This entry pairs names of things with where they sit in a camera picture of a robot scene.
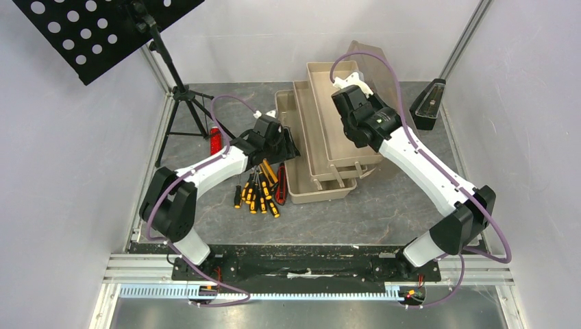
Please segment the beige plastic tool box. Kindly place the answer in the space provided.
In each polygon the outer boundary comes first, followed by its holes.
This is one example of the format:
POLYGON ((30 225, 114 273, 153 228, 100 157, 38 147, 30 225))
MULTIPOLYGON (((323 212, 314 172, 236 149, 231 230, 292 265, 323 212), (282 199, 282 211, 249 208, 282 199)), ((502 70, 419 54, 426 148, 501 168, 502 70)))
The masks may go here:
POLYGON ((347 51, 350 55, 337 66, 307 63, 306 80, 295 81, 290 90, 275 94, 280 121, 290 128, 300 153, 284 163, 288 197, 294 204, 342 199, 383 160, 369 147, 357 148, 344 135, 331 98, 336 88, 330 77, 347 79, 353 73, 367 73, 364 82, 391 107, 396 102, 393 78, 381 62, 361 55, 366 51, 383 56, 381 48, 354 40, 347 51))

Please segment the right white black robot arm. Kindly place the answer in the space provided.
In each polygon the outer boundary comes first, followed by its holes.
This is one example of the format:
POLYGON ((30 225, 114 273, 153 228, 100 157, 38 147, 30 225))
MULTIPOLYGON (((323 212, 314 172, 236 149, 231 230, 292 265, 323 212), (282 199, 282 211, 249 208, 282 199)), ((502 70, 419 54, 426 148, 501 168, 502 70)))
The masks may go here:
POLYGON ((397 165, 443 217, 398 252, 397 274, 412 280, 436 257, 459 254, 489 226, 495 192, 489 186, 476 188, 447 167, 366 84, 335 81, 333 86, 345 136, 357 148, 370 147, 397 165))

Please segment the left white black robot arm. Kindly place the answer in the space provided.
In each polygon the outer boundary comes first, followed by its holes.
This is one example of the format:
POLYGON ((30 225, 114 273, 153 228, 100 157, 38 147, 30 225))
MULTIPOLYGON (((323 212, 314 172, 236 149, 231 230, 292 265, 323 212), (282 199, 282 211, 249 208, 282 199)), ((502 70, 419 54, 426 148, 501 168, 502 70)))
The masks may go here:
POLYGON ((271 164, 299 156, 289 127, 263 115, 253 128, 230 141, 219 153, 178 170, 160 167, 149 183, 139 217, 148 230, 188 259, 188 270, 197 279, 210 278, 215 270, 209 245, 194 229, 197 200, 223 181, 267 161, 271 164))

